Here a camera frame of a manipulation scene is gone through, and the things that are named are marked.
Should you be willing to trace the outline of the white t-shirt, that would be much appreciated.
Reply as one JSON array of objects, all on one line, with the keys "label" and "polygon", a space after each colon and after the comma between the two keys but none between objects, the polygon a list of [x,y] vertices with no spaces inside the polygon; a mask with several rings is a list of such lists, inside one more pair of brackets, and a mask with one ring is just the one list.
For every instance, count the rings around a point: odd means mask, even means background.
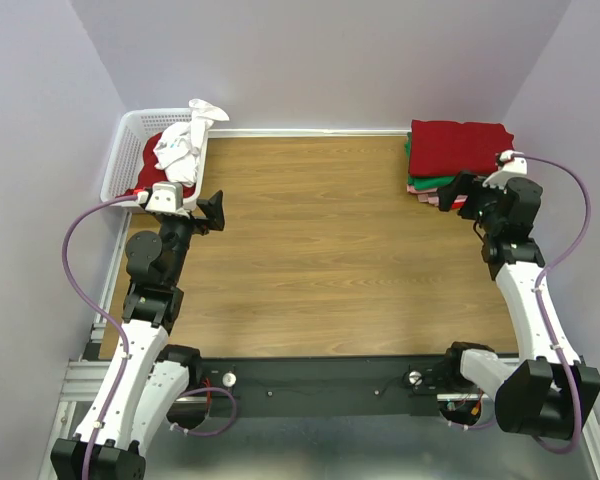
[{"label": "white t-shirt", "polygon": [[192,187],[198,179],[204,139],[215,122],[229,121],[229,115],[202,99],[189,101],[190,119],[176,122],[166,128],[153,153],[156,168],[162,170],[169,182]]}]

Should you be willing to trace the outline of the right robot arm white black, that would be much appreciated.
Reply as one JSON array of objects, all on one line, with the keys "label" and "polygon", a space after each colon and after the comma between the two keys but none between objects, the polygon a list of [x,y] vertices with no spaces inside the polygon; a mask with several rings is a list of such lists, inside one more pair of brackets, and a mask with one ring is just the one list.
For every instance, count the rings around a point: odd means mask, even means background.
[{"label": "right robot arm white black", "polygon": [[483,230],[482,259],[507,305],[519,354],[511,366],[487,346],[454,342],[439,370],[442,384],[484,392],[505,432],[575,441],[600,393],[600,374],[570,346],[552,305],[531,236],[541,186],[519,175],[497,184],[462,172],[438,196],[442,211],[463,196],[459,216]]}]

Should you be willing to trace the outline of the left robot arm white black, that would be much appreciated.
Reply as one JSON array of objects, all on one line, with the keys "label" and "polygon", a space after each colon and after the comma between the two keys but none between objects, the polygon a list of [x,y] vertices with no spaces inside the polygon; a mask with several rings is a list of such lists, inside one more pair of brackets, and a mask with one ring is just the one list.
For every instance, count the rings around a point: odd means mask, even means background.
[{"label": "left robot arm white black", "polygon": [[205,408],[213,395],[225,396],[234,421],[234,395],[209,383],[200,353],[167,340],[184,293],[178,288],[194,235],[225,227],[223,193],[196,201],[201,215],[185,206],[180,186],[159,182],[92,207],[130,202],[160,223],[127,243],[130,285],[123,318],[114,325],[118,343],[91,407],[75,433],[55,441],[50,460],[59,479],[142,479],[146,452],[162,420],[176,401],[198,397]]}]

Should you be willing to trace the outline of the folded pink t-shirt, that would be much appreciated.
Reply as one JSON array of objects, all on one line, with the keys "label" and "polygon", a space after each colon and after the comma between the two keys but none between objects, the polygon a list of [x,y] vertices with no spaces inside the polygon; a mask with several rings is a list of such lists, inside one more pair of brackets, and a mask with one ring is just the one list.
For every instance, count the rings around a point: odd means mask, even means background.
[{"label": "folded pink t-shirt", "polygon": [[[407,186],[407,192],[415,195],[420,203],[429,204],[435,207],[439,206],[439,196],[436,189],[416,189],[413,185]],[[452,209],[460,208],[466,201],[465,195],[459,195],[452,204]]]}]

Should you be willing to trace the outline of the folded dark red t-shirt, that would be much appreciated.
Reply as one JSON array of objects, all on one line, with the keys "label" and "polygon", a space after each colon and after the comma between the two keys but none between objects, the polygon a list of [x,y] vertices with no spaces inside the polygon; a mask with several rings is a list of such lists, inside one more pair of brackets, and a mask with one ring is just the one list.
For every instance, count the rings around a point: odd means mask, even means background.
[{"label": "folded dark red t-shirt", "polygon": [[514,148],[514,135],[502,124],[481,122],[411,122],[409,174],[455,176],[461,171],[488,175],[497,169],[496,155]]}]

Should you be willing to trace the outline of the folded green t-shirt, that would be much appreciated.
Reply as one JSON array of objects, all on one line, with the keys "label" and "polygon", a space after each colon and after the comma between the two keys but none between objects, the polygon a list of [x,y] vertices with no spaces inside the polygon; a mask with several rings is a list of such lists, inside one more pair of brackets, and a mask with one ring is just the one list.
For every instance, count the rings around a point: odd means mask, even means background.
[{"label": "folded green t-shirt", "polygon": [[407,133],[407,139],[405,142],[405,153],[407,157],[407,185],[413,187],[416,191],[424,190],[436,190],[437,188],[449,185],[453,180],[454,176],[436,176],[436,177],[414,177],[410,173],[410,159],[411,159],[411,147],[412,147],[412,133]]}]

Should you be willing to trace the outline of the crumpled dark red t-shirt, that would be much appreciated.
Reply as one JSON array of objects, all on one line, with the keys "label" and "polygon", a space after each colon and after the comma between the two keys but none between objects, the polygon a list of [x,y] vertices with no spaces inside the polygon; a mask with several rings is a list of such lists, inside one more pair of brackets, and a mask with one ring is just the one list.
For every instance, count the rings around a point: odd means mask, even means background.
[{"label": "crumpled dark red t-shirt", "polygon": [[147,140],[142,151],[143,166],[138,174],[136,184],[124,192],[125,196],[137,193],[141,189],[151,188],[155,183],[167,179],[164,171],[157,168],[158,159],[154,153],[154,148],[161,136],[161,133],[157,133]]}]

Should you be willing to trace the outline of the white plastic laundry basket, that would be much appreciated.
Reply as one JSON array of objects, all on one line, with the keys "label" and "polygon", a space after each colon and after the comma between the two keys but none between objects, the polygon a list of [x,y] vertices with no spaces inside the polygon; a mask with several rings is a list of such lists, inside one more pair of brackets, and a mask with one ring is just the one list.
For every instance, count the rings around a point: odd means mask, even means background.
[{"label": "white plastic laundry basket", "polygon": [[[143,166],[142,151],[147,140],[157,133],[162,134],[170,125],[189,119],[189,106],[186,108],[135,110],[125,114],[114,138],[100,199],[105,202],[123,197],[124,192],[136,184],[138,174]],[[184,208],[189,211],[196,209],[196,202],[202,189],[208,132],[202,146],[197,182],[192,187],[182,185]]]}]

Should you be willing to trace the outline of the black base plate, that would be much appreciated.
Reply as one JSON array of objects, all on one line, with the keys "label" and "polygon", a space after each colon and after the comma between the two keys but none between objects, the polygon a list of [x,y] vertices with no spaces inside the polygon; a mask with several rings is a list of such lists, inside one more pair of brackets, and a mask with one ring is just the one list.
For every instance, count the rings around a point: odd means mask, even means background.
[{"label": "black base plate", "polygon": [[203,373],[214,388],[177,401],[167,418],[191,428],[203,419],[449,415],[473,423],[477,387],[442,377],[440,355],[207,358]]}]

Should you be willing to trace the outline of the aluminium frame rail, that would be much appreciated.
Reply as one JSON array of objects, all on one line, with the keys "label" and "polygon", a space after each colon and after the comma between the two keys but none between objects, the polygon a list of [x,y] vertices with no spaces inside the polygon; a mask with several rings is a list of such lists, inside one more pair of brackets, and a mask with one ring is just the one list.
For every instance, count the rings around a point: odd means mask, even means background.
[{"label": "aluminium frame rail", "polygon": [[[121,264],[123,241],[128,233],[131,214],[124,213],[117,229],[116,241],[110,255],[109,265],[104,277],[98,304],[109,309],[116,284],[118,269]],[[68,437],[79,423],[82,407],[90,404],[95,398],[102,379],[109,366],[109,361],[99,360],[99,351],[105,336],[105,321],[95,314],[88,342],[77,361],[70,360],[66,366],[59,401],[51,432],[45,449],[43,462],[37,476],[38,479],[56,479],[50,454],[57,438]]]}]

